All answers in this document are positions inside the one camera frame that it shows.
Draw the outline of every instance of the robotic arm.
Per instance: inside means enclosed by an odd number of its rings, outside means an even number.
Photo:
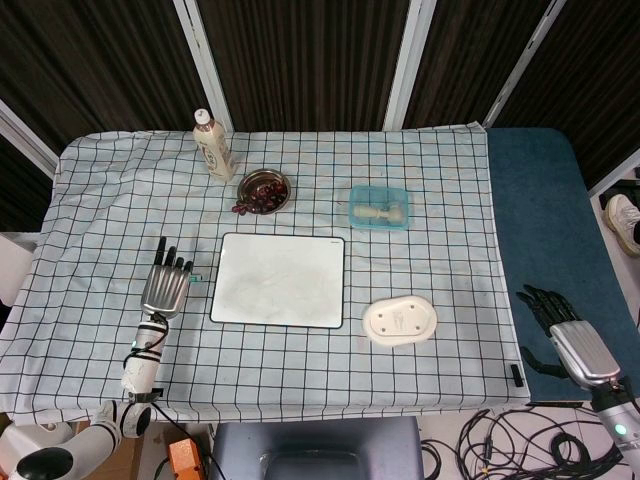
[[[140,322],[131,352],[124,360],[122,387],[129,401],[103,403],[88,428],[63,444],[22,458],[10,480],[83,479],[111,456],[123,437],[144,434],[151,419],[151,403],[161,395],[153,384],[169,331],[167,320],[184,305],[193,267],[192,262],[175,258],[175,247],[169,248],[165,259],[165,246],[166,238],[162,237],[142,294],[142,311],[149,319]]]
[[[636,475],[640,475],[640,408],[631,382],[621,377],[620,366],[593,326],[581,320],[560,294],[525,285],[518,292],[550,338],[560,365],[544,365],[521,347],[527,363],[537,372],[571,378],[591,392],[591,407]]]

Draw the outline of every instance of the white plastic bottle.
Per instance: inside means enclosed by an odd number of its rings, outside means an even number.
[[[193,129],[193,139],[198,144],[198,150],[207,162],[209,173],[226,183],[233,177],[235,165],[231,162],[231,152],[224,140],[224,127],[211,118],[204,108],[196,110],[194,116],[197,123]]]

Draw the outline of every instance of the checkered tablecloth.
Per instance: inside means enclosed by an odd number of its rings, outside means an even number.
[[[0,336],[0,410],[43,423],[123,398],[122,361],[161,235],[202,275],[170,322],[156,381],[160,405],[180,420],[419,414],[528,400],[511,375],[511,364],[522,365],[479,125],[229,141],[240,167],[227,185],[209,176],[191,133],[108,132],[67,147],[31,273]],[[231,213],[242,174],[262,167],[289,176],[294,201],[275,215]],[[349,190],[359,184],[406,189],[409,230],[351,229]],[[227,232],[343,238],[342,327],[213,323]],[[433,303],[434,337],[372,344],[364,310],[408,294]]]

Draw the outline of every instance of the blue mat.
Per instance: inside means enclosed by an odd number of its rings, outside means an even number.
[[[598,330],[640,391],[640,335],[616,280],[573,149],[547,128],[488,130],[500,252],[518,342],[559,363],[551,342],[515,293],[525,283],[563,294]],[[532,401],[589,398],[570,380],[525,366]]]

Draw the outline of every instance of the shoe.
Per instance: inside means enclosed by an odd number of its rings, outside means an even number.
[[[616,234],[622,250],[631,257],[640,257],[640,245],[633,239],[633,229],[640,222],[640,210],[625,195],[615,195],[607,202],[604,220]]]

